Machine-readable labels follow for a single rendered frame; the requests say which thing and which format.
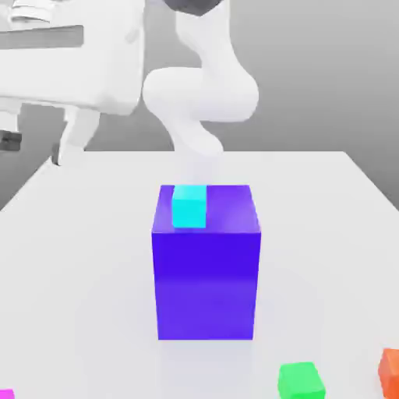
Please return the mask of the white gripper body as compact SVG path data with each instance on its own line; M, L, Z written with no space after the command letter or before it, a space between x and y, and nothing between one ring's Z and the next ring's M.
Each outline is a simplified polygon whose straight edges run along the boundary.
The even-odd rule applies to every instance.
M10 2L0 1L0 100L132 113L144 0Z

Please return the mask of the small cyan cube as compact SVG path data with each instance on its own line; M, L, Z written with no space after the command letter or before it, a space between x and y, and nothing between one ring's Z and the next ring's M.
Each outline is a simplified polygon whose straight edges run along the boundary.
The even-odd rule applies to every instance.
M174 228L205 228L207 219L207 187L176 185L172 195Z

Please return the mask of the small green cube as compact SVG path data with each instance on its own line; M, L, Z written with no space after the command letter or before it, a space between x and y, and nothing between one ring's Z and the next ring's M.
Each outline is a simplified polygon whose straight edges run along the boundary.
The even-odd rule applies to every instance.
M325 399L326 388L313 362L295 362L280 367L280 399Z

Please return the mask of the small orange cube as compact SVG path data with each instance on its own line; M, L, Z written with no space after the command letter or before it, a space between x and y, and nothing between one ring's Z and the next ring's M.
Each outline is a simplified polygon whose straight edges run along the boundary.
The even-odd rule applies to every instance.
M378 375L384 398L399 399L399 349L383 349Z

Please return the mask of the large purple box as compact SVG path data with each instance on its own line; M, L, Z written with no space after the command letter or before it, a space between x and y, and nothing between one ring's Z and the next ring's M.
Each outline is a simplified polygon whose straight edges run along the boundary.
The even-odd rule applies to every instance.
M200 229L173 227L173 191L161 186L151 232L159 339L252 339L261 228L251 189L208 186Z

